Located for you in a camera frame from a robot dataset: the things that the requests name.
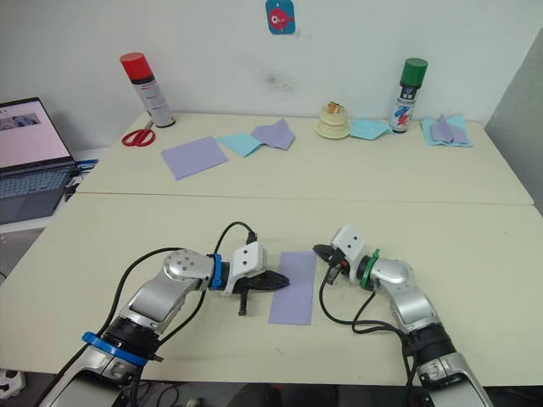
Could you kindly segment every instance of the black cable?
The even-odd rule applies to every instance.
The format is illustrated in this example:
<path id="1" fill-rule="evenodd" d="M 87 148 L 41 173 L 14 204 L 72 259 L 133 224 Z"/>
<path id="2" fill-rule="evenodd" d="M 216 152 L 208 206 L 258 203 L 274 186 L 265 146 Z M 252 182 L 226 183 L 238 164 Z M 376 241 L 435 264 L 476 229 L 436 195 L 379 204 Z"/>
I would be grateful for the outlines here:
<path id="1" fill-rule="evenodd" d="M 222 234 L 219 236 L 219 240 L 217 241 L 217 244 L 215 246 L 215 250 L 214 250 L 213 253 L 218 253 L 219 248 L 221 247 L 221 244 L 222 244 L 222 240 L 224 239 L 224 237 L 228 233 L 228 231 L 231 228 L 233 228 L 234 226 L 243 226 L 245 229 L 247 229 L 247 231 L 249 232 L 249 237 L 247 239 L 248 244 L 250 243 L 251 240 L 252 241 L 256 240 L 256 233 L 255 233 L 255 231 L 253 231 L 253 229 L 250 228 L 250 226 L 248 226 L 246 223 L 244 223 L 242 221 L 234 221 L 230 225 L 228 225 L 225 228 L 225 230 L 222 232 Z M 120 278 L 119 283 L 117 284 L 117 289 L 115 290 L 115 295 L 114 295 L 113 301 L 111 303 L 111 307 L 109 309 L 108 316 L 106 317 L 104 323 L 102 324 L 102 327 L 100 327 L 100 329 L 96 332 L 97 337 L 100 337 L 105 332 L 105 330 L 108 328 L 109 324 L 111 323 L 111 321 L 115 317 L 117 306 L 119 305 L 120 295 L 122 294 L 122 289 L 125 286 L 126 279 L 130 275 L 130 273 L 132 273 L 134 268 L 136 268 L 136 266 L 139 265 L 140 263 L 142 263 L 144 260 L 148 259 L 151 256 L 154 256 L 155 254 L 159 254 L 159 253 L 163 253 L 163 252 L 172 252 L 172 251 L 181 250 L 181 249 L 182 248 L 159 248 L 159 249 L 156 249 L 156 250 L 154 250 L 152 252 L 149 252 L 149 253 L 143 255 L 142 257 L 140 257 L 139 259 L 134 261 L 130 266 L 128 266 L 128 268 L 125 270 L 122 277 Z M 177 326 L 166 337 L 161 339 L 159 341 L 159 346 L 163 345 L 165 342 L 170 340 L 176 333 L 178 333 L 183 327 L 185 327 L 194 318 L 194 316 L 196 316 L 196 314 L 198 314 L 198 312 L 200 311 L 200 308 L 202 307 L 202 304 L 204 303 L 205 293 L 206 293 L 206 291 L 203 291 L 202 294 L 200 295 L 200 300 L 198 301 L 198 304 L 196 305 L 196 308 L 194 309 L 192 314 L 189 315 L 188 318 L 184 322 L 182 322 L 179 326 Z M 59 373 L 57 373 L 57 375 L 54 377 L 54 379 L 49 383 L 49 385 L 43 391 L 42 395 L 40 396 L 40 398 L 38 399 L 38 401 L 36 403 L 36 406 L 38 406 L 43 401 L 45 396 L 59 382 L 60 377 L 62 377 L 62 375 L 70 368 L 70 366 L 81 356 L 81 354 L 85 351 L 87 346 L 88 346 L 88 344 L 86 343 L 76 354 L 74 354 L 74 356 L 71 357 L 71 359 L 68 361 L 68 363 L 66 363 L 66 365 L 64 365 L 62 367 L 62 369 L 60 369 Z M 143 368 L 138 368 L 138 371 L 139 371 L 139 376 L 137 374 L 134 376 L 134 380 L 133 380 L 132 386 L 131 386 L 131 405 L 132 405 L 132 399 L 134 399 L 133 407 L 137 406 L 137 401 L 136 401 L 135 397 L 137 396 L 137 385 L 139 383 L 139 378 L 141 377 Z"/>
<path id="2" fill-rule="evenodd" d="M 115 313 L 117 311 L 117 306 L 119 305 L 119 299 L 122 293 L 122 289 L 125 286 L 126 279 L 130 275 L 130 273 L 132 273 L 132 270 L 134 270 L 134 268 L 137 265 L 139 265 L 141 262 L 143 262 L 144 260 L 148 259 L 151 256 L 154 256 L 158 253 L 163 253 L 163 252 L 175 252 L 176 250 L 181 250 L 181 248 L 157 248 L 156 250 L 153 250 L 152 252 L 144 254 L 142 257 L 140 257 L 139 259 L 137 259 L 131 265 L 128 266 L 128 268 L 126 269 L 126 271 L 120 278 L 119 284 L 117 284 L 117 289 L 115 290 L 115 296 L 113 297 L 113 302 L 111 303 L 109 314 L 107 318 L 105 319 L 105 322 L 102 325 L 102 327 L 98 330 L 98 332 L 96 332 L 97 337 L 101 336 L 104 333 L 104 331 L 107 329 L 107 327 L 113 320 L 113 317 L 115 316 Z"/>
<path id="3" fill-rule="evenodd" d="M 147 386 L 145 390 L 143 391 L 143 394 L 140 395 L 139 390 L 141 387 Z M 151 390 L 152 384 L 151 382 L 139 382 L 137 385 L 137 402 L 140 403 L 145 396 L 148 395 L 149 391 Z"/>
<path id="4" fill-rule="evenodd" d="M 74 354 L 68 362 L 62 366 L 62 368 L 59 370 L 59 372 L 53 377 L 53 380 L 43 389 L 42 394 L 38 398 L 38 400 L 35 403 L 35 406 L 37 407 L 40 405 L 40 403 L 45 399 L 45 396 L 49 394 L 51 390 L 53 390 L 53 387 L 59 382 L 60 378 L 64 375 L 64 373 L 70 368 L 70 366 L 73 365 L 73 363 L 83 354 L 85 349 L 87 348 L 88 343 L 85 343 L 81 349 L 77 351 L 76 354 Z"/>
<path id="5" fill-rule="evenodd" d="M 179 390 L 179 387 L 177 385 L 172 384 L 168 386 L 167 388 L 165 388 L 164 390 L 162 390 L 162 393 L 160 393 L 159 397 L 156 399 L 156 405 L 155 405 L 156 407 L 161 407 L 160 402 L 162 401 L 162 398 L 164 397 L 164 395 L 168 393 L 168 390 L 176 391 L 176 399 L 170 404 L 169 407 L 174 407 L 176 403 L 179 401 L 179 399 L 181 398 L 181 390 Z"/>
<path id="6" fill-rule="evenodd" d="M 132 378 L 132 385 L 130 387 L 130 407 L 137 407 L 137 390 L 139 388 L 139 381 L 142 378 L 143 366 L 138 366 L 134 377 Z"/>
<path id="7" fill-rule="evenodd" d="M 247 225 L 246 223 L 244 223 L 242 221 L 239 221 L 239 220 L 236 220 L 236 221 L 232 222 L 230 225 L 228 225 L 227 227 L 225 227 L 224 231 L 222 231 L 221 235 L 219 236 L 219 239 L 217 240 L 217 244 L 215 245 L 215 250 L 213 250 L 214 254 L 219 253 L 219 248 L 221 248 L 221 244 L 222 244 L 222 241 L 224 240 L 224 237 L 227 235 L 228 231 L 230 231 L 230 229 L 232 229 L 234 226 L 242 226 L 245 229 L 247 229 L 247 231 L 249 232 L 249 236 L 247 238 L 248 243 L 250 243 L 250 240 L 252 240 L 252 239 L 256 240 L 255 231 L 253 231 L 253 229 L 251 229 L 251 227 L 249 225 Z M 200 295 L 200 300 L 198 301 L 198 304 L 196 305 L 196 308 L 194 309 L 192 314 L 189 315 L 188 318 L 185 321 L 183 321 L 181 324 L 179 324 L 168 335 L 166 335 L 164 338 L 160 339 L 159 347 L 162 346 L 167 341 L 169 341 L 176 333 L 178 333 L 182 328 L 184 328 L 196 316 L 196 314 L 198 314 L 198 312 L 200 311 L 200 308 L 202 308 L 202 304 L 204 303 L 206 293 L 207 293 L 207 291 L 202 292 L 202 294 Z"/>
<path id="8" fill-rule="evenodd" d="M 167 341 L 169 341 L 176 333 L 178 333 L 181 329 L 183 329 L 188 324 L 188 322 L 190 322 L 196 316 L 196 314 L 198 314 L 198 311 L 200 311 L 200 308 L 202 308 L 202 304 L 204 303 L 206 293 L 207 293 L 207 291 L 203 291 L 200 294 L 200 300 L 198 301 L 198 304 L 196 305 L 196 308 L 194 309 L 193 313 L 191 315 L 189 315 L 186 320 L 184 320 L 181 324 L 179 324 L 168 335 L 166 335 L 164 338 L 159 340 L 159 347 L 161 347 Z"/>
<path id="9" fill-rule="evenodd" d="M 388 322 L 379 321 L 379 320 L 358 320 L 358 318 L 360 317 L 360 315 L 362 314 L 364 309 L 366 309 L 366 307 L 375 298 L 375 292 L 372 292 L 370 297 L 364 302 L 364 304 L 356 312 L 355 318 L 352 321 L 340 320 L 340 319 L 334 317 L 332 314 L 330 314 L 330 312 L 326 308 L 326 305 L 324 304 L 323 293 L 324 293 L 324 287 L 327 284 L 326 281 L 328 279 L 328 276 L 332 272 L 332 269 L 333 269 L 332 266 L 328 267 L 326 275 L 322 279 L 322 283 L 321 283 L 321 286 L 319 288 L 319 303 L 321 305 L 322 312 L 324 312 L 324 314 L 326 315 L 326 317 L 329 320 L 331 320 L 331 321 L 333 321 L 333 322 L 335 322 L 337 324 L 340 324 L 340 325 L 348 325 L 348 326 L 350 326 L 352 332 L 354 332 L 356 334 L 359 334 L 359 335 L 363 335 L 363 334 L 371 333 L 371 332 L 378 332 L 378 331 L 388 331 L 388 332 L 393 332 L 398 336 L 398 338 L 400 339 L 401 344 L 402 344 L 401 355 L 402 355 L 402 359 L 403 359 L 403 362 L 404 362 L 404 367 L 406 369 L 406 376 L 407 376 L 407 380 L 406 380 L 406 405 L 408 405 L 409 404 L 409 399 L 411 397 L 411 389 L 412 389 L 412 386 L 413 386 L 413 380 L 415 378 L 415 373 L 417 371 L 417 359 L 415 357 L 413 357 L 413 365 L 410 368 L 409 362 L 407 360 L 407 355 L 406 355 L 406 352 L 404 350 L 404 343 L 405 343 L 405 340 L 407 338 L 407 335 L 404 332 L 402 332 L 401 330 L 399 330 L 398 328 L 396 328 L 395 326 L 392 326 L 391 324 L 389 324 Z M 356 329 L 356 326 L 359 326 L 359 325 L 370 325 L 370 327 L 369 328 L 364 328 L 364 329 Z"/>
<path id="10" fill-rule="evenodd" d="M 332 271 L 332 268 L 333 267 L 328 267 L 328 271 L 327 271 L 326 275 L 324 276 L 324 279 L 322 280 L 321 287 L 319 288 L 319 303 L 321 304 L 322 312 L 324 312 L 324 314 L 328 317 L 328 319 L 330 319 L 331 321 L 334 321 L 336 324 L 348 325 L 348 326 L 353 326 L 353 325 L 354 326 L 356 326 L 356 325 L 377 325 L 374 328 L 380 328 L 380 329 L 368 328 L 368 329 L 372 329 L 370 332 L 374 332 L 374 331 L 391 331 L 391 332 L 394 332 L 396 335 L 398 335 L 398 337 L 400 337 L 401 339 L 404 338 L 405 333 L 400 331 L 395 326 L 389 324 L 388 322 L 379 321 L 379 320 L 345 321 L 345 320 L 340 320 L 340 319 L 334 317 L 333 315 L 331 315 L 328 312 L 328 310 L 326 308 L 326 305 L 324 304 L 323 293 L 324 293 L 324 287 L 327 284 L 326 281 L 328 279 L 328 276 L 329 276 L 330 272 Z"/>
<path id="11" fill-rule="evenodd" d="M 123 273 L 122 277 L 119 280 L 119 284 L 117 285 L 117 289 L 115 290 L 115 295 L 114 295 L 114 298 L 113 298 L 113 302 L 111 303 L 111 308 L 109 310 L 109 314 L 108 314 L 107 318 L 105 319 L 105 322 L 102 325 L 102 327 L 97 331 L 97 333 L 96 333 L 97 337 L 100 337 L 104 333 L 106 328 L 109 326 L 109 324 L 113 320 L 113 317 L 115 316 L 115 312 L 117 310 L 117 306 L 119 305 L 120 294 L 122 292 L 123 287 L 125 286 L 125 281 L 128 278 L 128 276 L 130 275 L 130 273 L 132 272 L 132 270 L 134 270 L 134 268 L 137 265 L 139 265 L 141 262 L 143 262 L 145 259 L 148 259 L 149 257 L 154 256 L 155 254 L 162 253 L 162 252 L 171 252 L 171 251 L 175 251 L 175 250 L 179 250 L 179 249 L 180 248 L 159 248 L 157 250 L 154 250 L 152 252 L 149 252 L 149 253 L 143 255 L 142 257 L 140 257 L 139 259 L 134 261 L 130 266 L 128 266 L 128 268 L 126 269 L 126 271 Z M 45 396 L 51 390 L 53 390 L 53 387 L 59 382 L 60 378 L 70 368 L 70 366 L 72 366 L 73 363 L 83 354 L 83 352 L 85 351 L 87 346 L 88 346 L 88 343 L 85 343 L 85 345 L 83 345 L 83 347 L 81 349 L 79 349 L 79 351 L 77 351 L 77 353 L 74 354 L 70 358 L 70 360 L 68 360 L 68 362 L 60 369 L 60 371 L 55 375 L 53 380 L 43 390 L 42 394 L 40 395 L 40 398 L 36 402 L 36 406 L 38 406 L 43 401 Z"/>
<path id="12" fill-rule="evenodd" d="M 215 245 L 215 250 L 213 250 L 213 253 L 219 253 L 219 248 L 221 247 L 222 239 L 224 239 L 224 236 L 228 233 L 230 229 L 232 229 L 234 226 L 243 226 L 247 231 L 249 232 L 249 238 L 247 239 L 247 244 L 251 243 L 249 240 L 251 237 L 254 237 L 254 240 L 256 240 L 256 233 L 253 231 L 253 229 L 250 228 L 249 225 L 247 225 L 244 222 L 241 222 L 239 220 L 236 220 L 235 222 L 232 222 L 230 225 L 228 225 L 224 231 L 222 231 L 222 234 L 219 236 L 219 240 L 217 240 L 217 244 Z"/>

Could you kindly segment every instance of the red cap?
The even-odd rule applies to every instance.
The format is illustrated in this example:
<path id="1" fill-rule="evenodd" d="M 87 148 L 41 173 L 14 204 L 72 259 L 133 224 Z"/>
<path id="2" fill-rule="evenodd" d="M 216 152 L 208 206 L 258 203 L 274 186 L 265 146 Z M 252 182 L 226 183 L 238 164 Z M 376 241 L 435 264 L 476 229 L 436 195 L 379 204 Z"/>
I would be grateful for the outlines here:
<path id="1" fill-rule="evenodd" d="M 142 53 L 125 53 L 119 60 L 130 79 L 138 80 L 153 76 L 153 71 Z"/>

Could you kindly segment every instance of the robotic arm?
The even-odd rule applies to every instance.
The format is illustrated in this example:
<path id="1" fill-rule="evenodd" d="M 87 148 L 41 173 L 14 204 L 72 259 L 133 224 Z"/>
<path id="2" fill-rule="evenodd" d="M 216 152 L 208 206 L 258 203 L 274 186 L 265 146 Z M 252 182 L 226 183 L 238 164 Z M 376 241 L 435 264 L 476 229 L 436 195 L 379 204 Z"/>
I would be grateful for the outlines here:
<path id="1" fill-rule="evenodd" d="M 220 290 L 241 294 L 240 315 L 246 314 L 250 289 L 273 291 L 288 278 L 265 270 L 266 250 L 255 240 L 234 252 L 232 263 L 219 254 L 188 249 L 169 253 L 159 273 L 143 284 L 101 335 L 87 332 L 87 345 L 69 363 L 39 407 L 122 407 L 128 398 L 120 390 L 130 384 L 155 352 L 159 336 L 170 325 L 192 291 Z"/>
<path id="2" fill-rule="evenodd" d="M 445 332 L 433 305 L 415 282 L 413 269 L 403 261 L 383 259 L 379 250 L 364 253 L 364 241 L 353 226 L 344 226 L 331 246 L 316 245 L 316 253 L 332 267 L 328 284 L 338 274 L 363 289 L 383 292 L 399 328 L 404 350 L 413 356 L 421 384 L 428 391 L 424 403 L 436 407 L 493 407 L 462 354 Z"/>

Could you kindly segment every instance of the purple paper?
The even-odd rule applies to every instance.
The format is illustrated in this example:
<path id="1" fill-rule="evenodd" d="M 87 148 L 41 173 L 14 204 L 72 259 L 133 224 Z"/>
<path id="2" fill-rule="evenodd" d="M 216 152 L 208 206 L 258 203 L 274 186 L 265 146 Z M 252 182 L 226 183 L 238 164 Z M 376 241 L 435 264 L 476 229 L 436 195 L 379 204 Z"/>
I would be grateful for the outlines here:
<path id="1" fill-rule="evenodd" d="M 443 115 L 441 115 L 437 123 L 433 123 L 430 126 L 430 130 L 432 132 L 432 138 L 436 142 L 469 143 L 466 132 L 460 127 L 447 123 Z"/>
<path id="2" fill-rule="evenodd" d="M 168 148 L 162 152 L 162 157 L 178 181 L 228 161 L 213 137 Z"/>
<path id="3" fill-rule="evenodd" d="M 257 138 L 268 147 L 287 150 L 294 140 L 294 133 L 288 128 L 285 119 L 280 119 L 275 125 L 256 126 L 251 136 Z"/>
<path id="4" fill-rule="evenodd" d="M 456 127 L 455 125 L 449 125 L 449 128 L 451 129 L 453 142 L 461 142 L 463 144 L 469 143 L 466 132 L 463 129 Z"/>
<path id="5" fill-rule="evenodd" d="M 310 325 L 313 314 L 315 253 L 282 252 L 279 272 L 290 280 L 288 287 L 274 292 L 269 324 Z"/>
<path id="6" fill-rule="evenodd" d="M 443 120 L 443 116 L 437 123 L 433 123 L 430 126 L 432 131 L 432 138 L 437 142 L 452 142 L 452 130 L 449 124 Z"/>

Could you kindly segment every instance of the sticker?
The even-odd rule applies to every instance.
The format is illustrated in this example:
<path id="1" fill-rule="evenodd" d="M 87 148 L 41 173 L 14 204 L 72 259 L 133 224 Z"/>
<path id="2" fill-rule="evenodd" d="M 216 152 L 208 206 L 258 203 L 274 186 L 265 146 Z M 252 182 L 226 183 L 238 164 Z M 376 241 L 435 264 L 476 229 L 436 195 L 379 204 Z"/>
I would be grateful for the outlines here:
<path id="1" fill-rule="evenodd" d="M 291 0 L 268 0 L 266 2 L 268 28 L 274 35 L 294 34 L 294 5 Z"/>

